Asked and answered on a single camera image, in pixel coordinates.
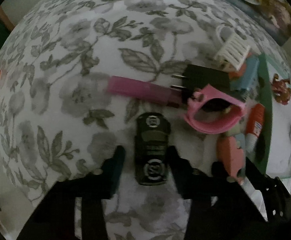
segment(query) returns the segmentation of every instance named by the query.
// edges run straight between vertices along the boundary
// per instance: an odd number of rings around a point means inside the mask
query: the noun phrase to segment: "white circular emblem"
[[[152,159],[149,160],[143,167],[145,176],[150,180],[159,180],[164,175],[165,166],[161,160]]]
[[[151,128],[156,128],[160,124],[160,119],[155,115],[150,115],[146,119],[145,123]]]

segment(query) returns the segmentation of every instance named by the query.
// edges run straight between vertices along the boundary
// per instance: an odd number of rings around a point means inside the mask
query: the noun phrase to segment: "black toy car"
[[[137,118],[135,136],[136,180],[141,185],[160,185],[167,180],[166,151],[170,123],[159,113]]]

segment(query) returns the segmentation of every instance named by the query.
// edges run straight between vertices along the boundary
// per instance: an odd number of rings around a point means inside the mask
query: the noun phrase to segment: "floral tablecloth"
[[[104,201],[109,237],[183,239],[190,202],[172,177],[155,187],[134,179],[135,118],[163,113],[170,144],[207,174],[215,156],[205,153],[215,151],[217,135],[195,132],[182,109],[105,89],[112,75],[170,86],[189,62],[215,67],[219,24],[233,26],[290,72],[274,40],[224,0],[42,0],[0,51],[0,160],[11,182],[36,207],[56,181],[84,176],[123,145],[118,192]]]

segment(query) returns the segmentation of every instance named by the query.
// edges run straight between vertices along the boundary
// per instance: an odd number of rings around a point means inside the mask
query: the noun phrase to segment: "pink strap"
[[[164,106],[178,108],[182,104],[181,91],[130,78],[112,76],[107,91]]]
[[[188,112],[184,116],[185,121],[197,131],[207,134],[223,133],[231,129],[245,115],[245,104],[217,89],[206,85],[200,92],[193,93],[194,99],[188,99]],[[211,99],[221,98],[234,106],[230,112],[213,122],[199,122],[195,120],[195,114]]]

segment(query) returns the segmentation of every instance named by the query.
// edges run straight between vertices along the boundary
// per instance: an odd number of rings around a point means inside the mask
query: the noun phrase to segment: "orange glue stick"
[[[246,130],[246,151],[252,152],[261,133],[264,122],[264,106],[256,104],[250,113]]]

